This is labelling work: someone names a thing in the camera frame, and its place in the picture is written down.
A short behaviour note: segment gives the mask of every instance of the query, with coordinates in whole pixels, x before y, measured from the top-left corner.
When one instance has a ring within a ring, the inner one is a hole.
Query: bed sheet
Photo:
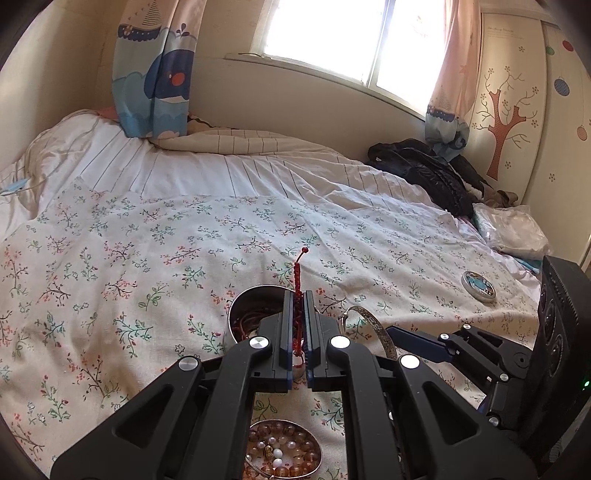
[[[223,354],[232,299],[293,285],[302,245],[303,287],[325,314],[360,304],[386,326],[436,335],[474,323],[533,345],[536,302],[424,190],[305,143],[271,155],[172,153],[81,112],[2,176],[50,175],[0,205],[0,411],[43,471],[179,356]],[[463,289],[465,270],[494,282],[495,304]],[[382,352],[360,319],[348,332]],[[432,367],[480,402],[457,371]],[[261,394],[253,420],[268,418],[319,439],[318,478],[346,470],[338,394],[302,383]]]

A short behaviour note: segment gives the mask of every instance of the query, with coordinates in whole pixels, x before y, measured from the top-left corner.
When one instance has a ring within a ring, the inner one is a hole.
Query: plastic bag
[[[532,260],[541,260],[552,252],[527,205],[491,208],[475,203],[474,220],[482,238],[493,250]]]

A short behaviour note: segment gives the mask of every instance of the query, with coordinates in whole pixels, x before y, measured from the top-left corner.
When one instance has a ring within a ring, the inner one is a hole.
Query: decorated tin lid
[[[495,288],[492,283],[482,275],[467,271],[462,275],[462,285],[476,300],[483,303],[492,303],[496,298]]]

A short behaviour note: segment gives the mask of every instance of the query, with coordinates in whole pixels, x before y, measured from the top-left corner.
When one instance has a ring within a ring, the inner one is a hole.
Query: pile of clothes
[[[461,155],[448,163],[414,138],[375,144],[368,157],[367,165],[423,187],[434,203],[456,217],[472,218],[473,203],[507,208],[517,201],[513,192],[493,189]]]

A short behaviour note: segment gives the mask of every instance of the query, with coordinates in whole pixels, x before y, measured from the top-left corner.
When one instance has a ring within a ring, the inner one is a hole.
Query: whale curtain
[[[480,55],[478,0],[446,0],[446,53],[425,117],[425,140],[446,161],[468,142],[464,120],[476,97]]]
[[[197,34],[207,0],[128,0],[117,32],[113,99],[128,137],[187,134]]]

